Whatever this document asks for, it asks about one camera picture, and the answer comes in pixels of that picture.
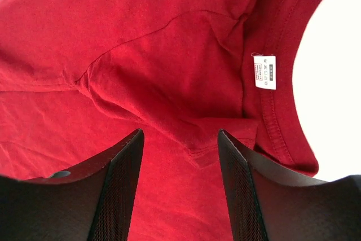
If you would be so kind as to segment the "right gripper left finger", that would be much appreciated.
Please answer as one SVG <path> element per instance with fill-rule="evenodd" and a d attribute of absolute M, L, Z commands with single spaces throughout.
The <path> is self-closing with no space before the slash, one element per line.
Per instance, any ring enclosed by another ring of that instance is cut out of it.
<path fill-rule="evenodd" d="M 47 178 L 1 177 L 1 239 L 126 240 L 143 146 L 137 129 Z"/>

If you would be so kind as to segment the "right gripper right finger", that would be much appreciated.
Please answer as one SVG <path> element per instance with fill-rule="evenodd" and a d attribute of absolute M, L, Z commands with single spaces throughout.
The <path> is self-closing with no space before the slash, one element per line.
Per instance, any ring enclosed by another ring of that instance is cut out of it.
<path fill-rule="evenodd" d="M 332 182 L 290 170 L 225 130 L 218 153 L 234 240 L 359 240 L 360 176 Z"/>

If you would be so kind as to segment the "red t shirt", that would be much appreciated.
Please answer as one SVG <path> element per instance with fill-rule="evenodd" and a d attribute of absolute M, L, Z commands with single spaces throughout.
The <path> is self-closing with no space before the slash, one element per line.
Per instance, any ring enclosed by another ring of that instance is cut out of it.
<path fill-rule="evenodd" d="M 293 97 L 322 0 L 1 0 L 1 174 L 48 176 L 145 134 L 130 240 L 231 240 L 217 133 L 318 162 Z"/>

